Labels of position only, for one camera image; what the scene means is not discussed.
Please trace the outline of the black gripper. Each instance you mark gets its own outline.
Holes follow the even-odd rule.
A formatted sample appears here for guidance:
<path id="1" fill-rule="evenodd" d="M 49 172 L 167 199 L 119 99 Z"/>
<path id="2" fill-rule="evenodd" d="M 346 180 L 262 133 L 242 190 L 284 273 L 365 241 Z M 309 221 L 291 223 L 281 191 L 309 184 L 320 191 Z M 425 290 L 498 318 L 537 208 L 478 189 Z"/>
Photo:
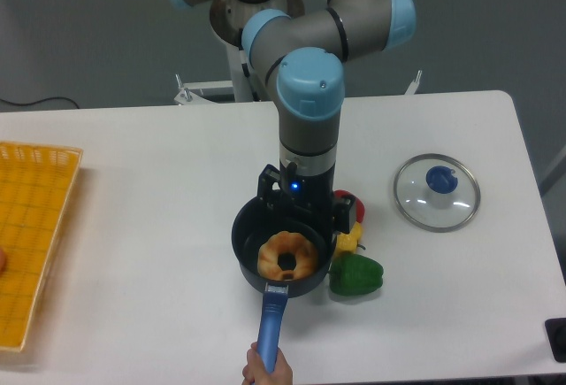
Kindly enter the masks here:
<path id="1" fill-rule="evenodd" d="M 356 197 L 333 191 L 335 148 L 317 155 L 279 150 L 279 167 L 260 173 L 257 196 L 277 213 L 292 216 L 323 235 L 348 234 L 356 223 Z"/>

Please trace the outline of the person's hand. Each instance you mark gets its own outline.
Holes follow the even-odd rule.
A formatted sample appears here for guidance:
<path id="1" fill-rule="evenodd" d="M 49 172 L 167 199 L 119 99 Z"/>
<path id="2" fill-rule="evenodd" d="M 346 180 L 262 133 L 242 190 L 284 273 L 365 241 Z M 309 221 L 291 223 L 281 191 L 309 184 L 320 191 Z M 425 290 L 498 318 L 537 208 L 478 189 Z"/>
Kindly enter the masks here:
<path id="1" fill-rule="evenodd" d="M 293 370 L 281 349 L 278 349 L 275 367 L 269 372 L 257 352 L 257 342 L 250 344 L 246 354 L 247 364 L 242 369 L 243 384 L 292 385 Z"/>

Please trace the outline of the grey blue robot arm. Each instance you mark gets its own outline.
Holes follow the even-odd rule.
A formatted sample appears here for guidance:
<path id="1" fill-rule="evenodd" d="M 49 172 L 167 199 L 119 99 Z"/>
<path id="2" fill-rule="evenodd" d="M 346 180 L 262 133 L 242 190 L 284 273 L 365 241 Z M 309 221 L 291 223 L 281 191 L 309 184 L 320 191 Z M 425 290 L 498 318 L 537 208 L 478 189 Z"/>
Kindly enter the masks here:
<path id="1" fill-rule="evenodd" d="M 355 204 L 333 195 L 343 66 L 410 40 L 413 0 L 326 0 L 323 10 L 295 16 L 289 0 L 173 0 L 223 4 L 215 33 L 242 50 L 279 115 L 278 171 L 258 184 L 263 210 L 307 224 L 322 236 L 348 232 Z"/>

